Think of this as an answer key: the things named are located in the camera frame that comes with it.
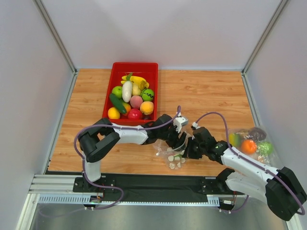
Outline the polka dot zip bag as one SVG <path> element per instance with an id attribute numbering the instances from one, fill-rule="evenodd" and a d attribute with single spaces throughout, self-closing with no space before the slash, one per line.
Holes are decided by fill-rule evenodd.
<path id="1" fill-rule="evenodd" d="M 187 143 L 188 137 L 185 137 L 184 142 L 173 149 L 169 147 L 165 141 L 158 140 L 154 143 L 153 147 L 156 150 L 156 156 L 163 158 L 169 169 L 179 170 L 186 162 L 184 153 Z"/>

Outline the yellow pear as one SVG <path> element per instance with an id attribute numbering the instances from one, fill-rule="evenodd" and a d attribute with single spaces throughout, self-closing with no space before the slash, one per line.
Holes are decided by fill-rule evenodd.
<path id="1" fill-rule="evenodd" d="M 141 89 L 139 88 L 139 85 L 137 83 L 133 83 L 132 95 L 133 96 L 140 96 L 140 94 L 141 94 Z"/>

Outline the dark green cucumber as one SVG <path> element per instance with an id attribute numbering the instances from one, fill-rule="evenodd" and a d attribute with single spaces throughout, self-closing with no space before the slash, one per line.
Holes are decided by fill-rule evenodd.
<path id="1" fill-rule="evenodd" d="M 109 95 L 109 99 L 111 100 L 113 106 L 121 113 L 126 114 L 127 110 L 124 107 L 123 103 L 120 101 L 120 99 L 113 93 Z"/>

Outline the white radish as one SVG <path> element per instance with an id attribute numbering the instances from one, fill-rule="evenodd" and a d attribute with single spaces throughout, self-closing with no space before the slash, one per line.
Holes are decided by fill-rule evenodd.
<path id="1" fill-rule="evenodd" d="M 132 95 L 133 83 L 130 81 L 132 75 L 133 73 L 129 73 L 126 76 L 126 82 L 122 86 L 122 99 L 126 103 L 130 101 Z"/>

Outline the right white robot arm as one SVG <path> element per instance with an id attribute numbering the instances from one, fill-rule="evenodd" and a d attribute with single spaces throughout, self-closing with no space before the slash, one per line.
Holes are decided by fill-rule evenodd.
<path id="1" fill-rule="evenodd" d="M 227 167 L 225 184 L 265 203 L 280 219 L 289 221 L 295 214 L 304 215 L 307 194 L 295 173 L 258 162 L 227 141 L 216 141 L 204 127 L 192 128 L 192 149 Z"/>

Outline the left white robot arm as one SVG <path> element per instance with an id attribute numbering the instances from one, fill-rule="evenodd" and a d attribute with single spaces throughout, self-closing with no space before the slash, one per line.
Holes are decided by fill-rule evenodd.
<path id="1" fill-rule="evenodd" d="M 157 120 L 138 126 L 121 126 L 102 118 L 94 125 L 81 130 L 74 140 L 74 147 L 82 157 L 83 176 L 94 183 L 101 178 L 101 160 L 116 144 L 149 145 L 163 140 L 169 147 L 176 149 L 183 146 L 186 133 L 182 128 L 188 119 L 162 115 Z"/>

